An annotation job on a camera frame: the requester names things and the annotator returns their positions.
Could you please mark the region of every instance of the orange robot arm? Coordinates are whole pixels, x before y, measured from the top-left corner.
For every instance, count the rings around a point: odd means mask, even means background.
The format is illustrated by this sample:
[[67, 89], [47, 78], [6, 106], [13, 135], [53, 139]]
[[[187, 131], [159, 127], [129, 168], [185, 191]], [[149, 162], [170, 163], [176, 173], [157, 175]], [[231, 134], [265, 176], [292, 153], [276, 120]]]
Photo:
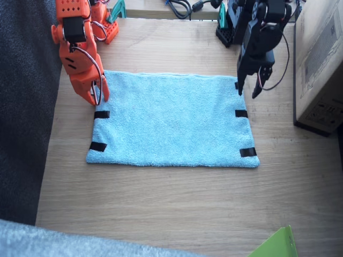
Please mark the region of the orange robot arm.
[[58, 26], [52, 25], [51, 34], [75, 92], [92, 105], [101, 103], [102, 94], [107, 101], [110, 93], [95, 39], [109, 44], [118, 33], [117, 22], [106, 22], [110, 14], [100, 0], [56, 0], [56, 13]]

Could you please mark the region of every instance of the blue fabric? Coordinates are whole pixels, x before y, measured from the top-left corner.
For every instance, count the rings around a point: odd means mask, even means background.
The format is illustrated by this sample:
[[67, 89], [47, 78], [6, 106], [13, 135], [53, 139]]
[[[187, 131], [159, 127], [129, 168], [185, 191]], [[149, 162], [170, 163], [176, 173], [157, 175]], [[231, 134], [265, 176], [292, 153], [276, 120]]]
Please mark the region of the blue fabric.
[[0, 256], [15, 257], [201, 257], [97, 237], [60, 232], [0, 220]]
[[104, 152], [89, 150], [88, 163], [138, 166], [247, 167], [259, 159], [241, 157], [254, 147], [236, 78], [106, 71], [110, 99], [97, 111], [93, 140]]

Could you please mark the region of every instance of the black tape strip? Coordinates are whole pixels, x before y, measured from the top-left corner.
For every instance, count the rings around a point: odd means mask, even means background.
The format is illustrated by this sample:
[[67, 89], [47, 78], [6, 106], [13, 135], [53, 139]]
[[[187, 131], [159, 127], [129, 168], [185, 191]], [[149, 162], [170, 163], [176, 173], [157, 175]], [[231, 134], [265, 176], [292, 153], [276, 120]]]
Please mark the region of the black tape strip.
[[108, 119], [109, 111], [96, 111], [94, 113], [94, 119]]
[[235, 110], [236, 112], [236, 117], [244, 117], [247, 118], [248, 117], [248, 112], [245, 110]]
[[107, 147], [106, 143], [92, 142], [90, 149], [94, 151], [98, 151], [98, 152], [103, 152], [105, 151], [106, 147]]
[[246, 148], [246, 149], [240, 149], [241, 152], [241, 157], [252, 157], [252, 156], [256, 156], [256, 150], [255, 147], [251, 147], [251, 148]]

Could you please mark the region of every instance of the wooden table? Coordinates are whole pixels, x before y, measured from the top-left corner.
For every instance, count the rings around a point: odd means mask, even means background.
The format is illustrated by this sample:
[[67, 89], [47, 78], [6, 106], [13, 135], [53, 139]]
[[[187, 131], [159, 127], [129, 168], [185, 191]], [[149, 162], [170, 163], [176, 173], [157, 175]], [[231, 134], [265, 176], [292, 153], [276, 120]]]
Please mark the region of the wooden table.
[[[150, 18], [150, 19], [177, 19], [169, 5], [165, 5], [166, 0], [126, 0], [126, 12], [130, 18]], [[189, 0], [191, 6], [197, 0]], [[109, 2], [112, 8], [116, 1]], [[174, 4], [180, 12], [185, 12], [185, 8]], [[191, 15], [193, 20], [216, 20], [218, 18], [219, 8], [215, 9], [210, 3], [205, 3], [201, 11]]]
[[[120, 19], [104, 68], [128, 72], [236, 75], [239, 48], [226, 49], [216, 22]], [[64, 69], [42, 184], [37, 226], [209, 256], [247, 256], [291, 225], [299, 256], [342, 256], [343, 173], [337, 137], [293, 126], [293, 25], [283, 82], [251, 99], [244, 86], [257, 169], [88, 165], [94, 108], [76, 95]], [[281, 77], [282, 41], [268, 85]]]

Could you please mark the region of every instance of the gray carpet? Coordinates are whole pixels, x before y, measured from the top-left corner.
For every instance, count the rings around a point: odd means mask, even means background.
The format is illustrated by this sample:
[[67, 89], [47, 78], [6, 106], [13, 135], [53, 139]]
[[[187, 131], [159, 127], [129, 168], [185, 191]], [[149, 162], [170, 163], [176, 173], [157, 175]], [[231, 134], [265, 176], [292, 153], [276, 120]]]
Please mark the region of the gray carpet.
[[0, 218], [35, 224], [61, 61], [55, 0], [1, 1]]
[[0, 256], [202, 257], [184, 251], [69, 235], [0, 220]]

